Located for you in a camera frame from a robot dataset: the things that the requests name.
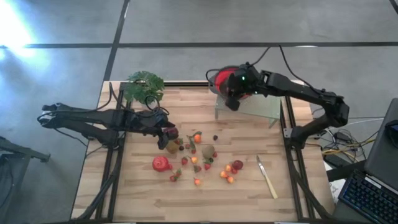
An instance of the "butter knife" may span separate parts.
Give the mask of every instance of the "butter knife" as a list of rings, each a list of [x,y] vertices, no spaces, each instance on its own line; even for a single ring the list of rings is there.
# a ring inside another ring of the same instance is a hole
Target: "butter knife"
[[[262,165],[262,162],[261,162],[261,160],[260,160],[259,155],[256,155],[256,157],[257,157],[257,164],[258,164],[259,167],[260,167],[261,174],[266,178],[266,181],[267,181],[269,190],[271,191],[272,197],[273,197],[274,199],[277,199],[277,198],[278,198],[278,195],[276,194],[276,191],[275,191],[274,187],[272,186],[271,181],[270,181],[269,178],[268,178],[267,172],[266,172],[264,166]]]

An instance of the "knife handle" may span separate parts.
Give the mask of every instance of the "knife handle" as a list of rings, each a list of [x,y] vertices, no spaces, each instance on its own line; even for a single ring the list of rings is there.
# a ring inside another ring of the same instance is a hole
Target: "knife handle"
[[[277,198],[278,198],[278,195],[276,194],[276,191],[275,191],[275,189],[274,189],[274,186],[272,186],[272,183],[271,183],[271,181],[269,180],[268,175],[266,175],[266,180],[267,180],[267,184],[268,184],[269,190],[271,191],[272,197],[273,197],[274,199],[277,199]]]

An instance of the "concrete floor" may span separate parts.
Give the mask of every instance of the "concrete floor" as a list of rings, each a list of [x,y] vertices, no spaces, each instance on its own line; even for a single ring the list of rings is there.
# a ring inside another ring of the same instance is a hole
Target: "concrete floor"
[[[35,119],[44,104],[94,108],[111,49],[57,49],[46,44],[111,44],[123,1],[0,0],[0,45],[11,47],[0,49],[0,136],[52,155],[46,164],[30,163],[9,211],[9,223],[69,219],[85,147],[41,128]],[[389,0],[135,0],[127,9],[120,43],[338,45],[397,38],[398,16]],[[43,44],[43,48],[17,48],[21,44]],[[165,80],[204,80],[209,68],[253,62],[263,50],[118,49],[110,80],[125,80],[138,70],[155,72]],[[297,75],[346,97],[350,122],[383,117],[390,100],[398,96],[397,47],[286,47],[285,52]],[[271,49],[257,68],[291,77],[278,49]],[[362,140],[380,124],[370,121],[347,129]]]

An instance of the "toy tomato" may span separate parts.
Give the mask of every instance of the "toy tomato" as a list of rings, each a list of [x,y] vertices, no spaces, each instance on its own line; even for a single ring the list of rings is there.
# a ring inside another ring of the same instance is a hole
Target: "toy tomato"
[[[152,167],[157,172],[163,172],[172,168],[171,164],[169,164],[169,160],[165,156],[155,157],[152,161]]]

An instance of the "potted plant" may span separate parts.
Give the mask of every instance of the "potted plant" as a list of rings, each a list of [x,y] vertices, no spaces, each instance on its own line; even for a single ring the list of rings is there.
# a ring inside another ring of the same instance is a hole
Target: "potted plant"
[[[124,97],[128,102],[137,100],[141,103],[143,108],[147,108],[145,98],[147,96],[154,96],[158,101],[162,100],[164,90],[164,81],[157,75],[140,71],[129,76],[127,79],[129,84],[124,87]],[[150,108],[156,107],[156,101],[153,97],[147,98],[147,104]]]

